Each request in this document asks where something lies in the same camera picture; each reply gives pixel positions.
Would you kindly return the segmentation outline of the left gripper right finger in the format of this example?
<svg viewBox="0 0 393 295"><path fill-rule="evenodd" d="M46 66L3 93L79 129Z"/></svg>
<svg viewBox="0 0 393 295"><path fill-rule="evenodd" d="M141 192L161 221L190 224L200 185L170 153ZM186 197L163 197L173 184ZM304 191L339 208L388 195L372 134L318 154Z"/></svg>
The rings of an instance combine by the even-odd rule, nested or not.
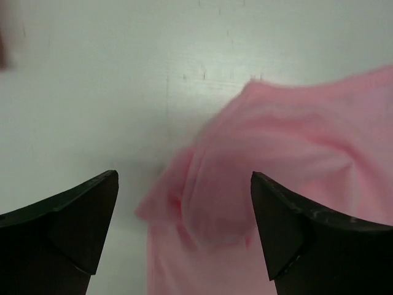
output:
<svg viewBox="0 0 393 295"><path fill-rule="evenodd" d="M278 294L392 293L391 226L330 209L259 172L251 198Z"/></svg>

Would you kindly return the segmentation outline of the pink t-shirt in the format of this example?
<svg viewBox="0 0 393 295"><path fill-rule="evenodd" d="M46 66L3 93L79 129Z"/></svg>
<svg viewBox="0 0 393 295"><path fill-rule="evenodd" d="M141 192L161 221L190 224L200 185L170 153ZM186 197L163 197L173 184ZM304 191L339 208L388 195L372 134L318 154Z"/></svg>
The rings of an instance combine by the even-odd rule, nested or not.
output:
<svg viewBox="0 0 393 295"><path fill-rule="evenodd" d="M253 172L391 225L392 68L316 87L248 83L138 206L149 294L276 292L252 209Z"/></svg>

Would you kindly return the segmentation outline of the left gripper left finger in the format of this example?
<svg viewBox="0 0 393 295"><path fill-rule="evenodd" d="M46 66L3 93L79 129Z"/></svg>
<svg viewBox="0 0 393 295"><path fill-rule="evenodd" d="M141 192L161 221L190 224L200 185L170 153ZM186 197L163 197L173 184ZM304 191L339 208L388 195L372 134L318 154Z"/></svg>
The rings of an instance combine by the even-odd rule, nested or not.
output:
<svg viewBox="0 0 393 295"><path fill-rule="evenodd" d="M85 294L96 274L119 191L108 170L1 215L1 294Z"/></svg>

